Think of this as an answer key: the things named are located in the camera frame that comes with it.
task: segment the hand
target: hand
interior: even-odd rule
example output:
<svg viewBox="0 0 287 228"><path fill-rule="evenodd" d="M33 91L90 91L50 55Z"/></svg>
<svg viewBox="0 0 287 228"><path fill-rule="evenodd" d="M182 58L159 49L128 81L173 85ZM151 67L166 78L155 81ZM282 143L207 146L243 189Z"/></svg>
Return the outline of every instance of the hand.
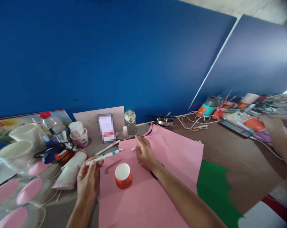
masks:
<svg viewBox="0 0 287 228"><path fill-rule="evenodd" d="M281 119L269 118L268 115L260 115L258 119L263 122L263 124L268 130L269 129L274 129L274 130L284 129L284 124Z"/></svg>
<svg viewBox="0 0 287 228"><path fill-rule="evenodd" d="M104 160L93 161L89 166L87 162L96 159L98 156L91 157L86 160L78 174L78 198L77 202L91 202L93 203L98 192L99 170L104 166Z"/></svg>
<svg viewBox="0 0 287 228"><path fill-rule="evenodd" d="M160 163L155 158L150 142L142 136L135 136L141 149L136 147L136 153L138 159L145 164L150 170L156 168Z"/></svg>

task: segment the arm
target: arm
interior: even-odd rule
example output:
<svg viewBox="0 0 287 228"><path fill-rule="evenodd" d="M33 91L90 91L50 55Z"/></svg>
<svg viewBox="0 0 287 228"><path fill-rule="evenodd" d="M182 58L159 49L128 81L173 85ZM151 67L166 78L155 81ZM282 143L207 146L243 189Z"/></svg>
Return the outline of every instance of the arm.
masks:
<svg viewBox="0 0 287 228"><path fill-rule="evenodd" d="M66 228L87 227L94 200L98 192L99 170L104 165L104 161L94 161L89 166L89 162L98 156L86 160L78 174L78 197L75 208L71 213Z"/></svg>
<svg viewBox="0 0 287 228"><path fill-rule="evenodd" d="M281 119L263 116L259 118L270 133L271 143L275 151L287 164L287 131Z"/></svg>
<svg viewBox="0 0 287 228"><path fill-rule="evenodd" d="M138 159L155 174L190 227L226 227L207 204L156 160L148 140L141 136L136 139L141 146L141 150L136 147Z"/></svg>

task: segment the white cable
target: white cable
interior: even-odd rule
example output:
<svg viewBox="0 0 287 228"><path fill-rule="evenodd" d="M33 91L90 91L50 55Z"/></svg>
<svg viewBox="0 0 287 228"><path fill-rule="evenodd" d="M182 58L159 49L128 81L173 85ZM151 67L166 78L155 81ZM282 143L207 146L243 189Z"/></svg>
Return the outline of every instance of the white cable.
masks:
<svg viewBox="0 0 287 228"><path fill-rule="evenodd" d="M191 113L197 113L197 112L198 112L198 111L189 112L188 114L185 114L185 115L182 117L181 120L180 120L179 118L177 118L177 119L180 121L181 125L182 125L184 128L190 129L190 130L192 130L192 131L197 131L197 130L199 130L199 129L208 129L208 127L202 127L202 128L198 128L198 129L195 129L195 130L192 129L195 124L204 125L203 123L198 122L201 118L204 118L204 121L205 121L205 118L214 116L214 115L212 115L212 116L203 116L204 114L203 114L202 112L199 112L199 113L202 114L202 116L199 117L198 119L197 119L198 116L196 116L196 117L195 117L195 121L190 120L190 119L188 118L187 115L189 115L189 114L191 114ZM216 120L216 121L213 121L213 122L209 122L208 124L217 123L217 122L219 121L219 117L218 117L218 116L215 116L215 117L217 118L217 120ZM184 123L184 118L187 118L187 119L190 120L191 122L194 122L194 124L193 124L191 127L187 127L186 124Z"/></svg>
<svg viewBox="0 0 287 228"><path fill-rule="evenodd" d="M278 158L281 159L281 160L284 160L284 159L282 159L281 157L279 157L278 155L276 155L276 153L273 152L273 151L272 151L265 143L263 143L262 141L259 141L258 139L254 138L254 137L252 137L252 136L250 136L249 138L254 139L254 140L256 140L256 141L258 141L258 142L264 144L276 157L278 157Z"/></svg>

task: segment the blue wall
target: blue wall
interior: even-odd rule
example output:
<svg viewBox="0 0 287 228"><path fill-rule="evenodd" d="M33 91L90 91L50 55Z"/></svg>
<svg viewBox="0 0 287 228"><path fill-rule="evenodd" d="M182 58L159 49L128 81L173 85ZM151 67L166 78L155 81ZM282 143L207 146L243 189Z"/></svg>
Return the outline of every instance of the blue wall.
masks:
<svg viewBox="0 0 287 228"><path fill-rule="evenodd" d="M235 21L174 0L0 1L0 117L185 114Z"/></svg>
<svg viewBox="0 0 287 228"><path fill-rule="evenodd" d="M287 90L287 27L242 15L189 111L231 89L230 98Z"/></svg>

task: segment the clear plastic container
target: clear plastic container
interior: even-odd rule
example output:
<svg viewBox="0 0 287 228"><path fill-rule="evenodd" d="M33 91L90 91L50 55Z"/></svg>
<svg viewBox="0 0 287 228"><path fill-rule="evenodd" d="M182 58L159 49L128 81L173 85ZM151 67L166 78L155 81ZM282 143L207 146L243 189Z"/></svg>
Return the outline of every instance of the clear plastic container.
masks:
<svg viewBox="0 0 287 228"><path fill-rule="evenodd" d="M63 139L63 136L62 136L63 131L66 131L66 133L68 133L62 121L58 118L53 119L51 117L50 112L47 112L47 111L41 112L39 113L39 117L42 119L42 125L45 128L45 130L47 130L48 135L51 136L51 133L48 131L48 128L46 125L50 126L53 129L53 131L55 132L56 136L59 139Z"/></svg>
<svg viewBox="0 0 287 228"><path fill-rule="evenodd" d="M133 110L127 110L124 114L124 123L127 126L127 133L129 135L135 135L136 128L136 114Z"/></svg>

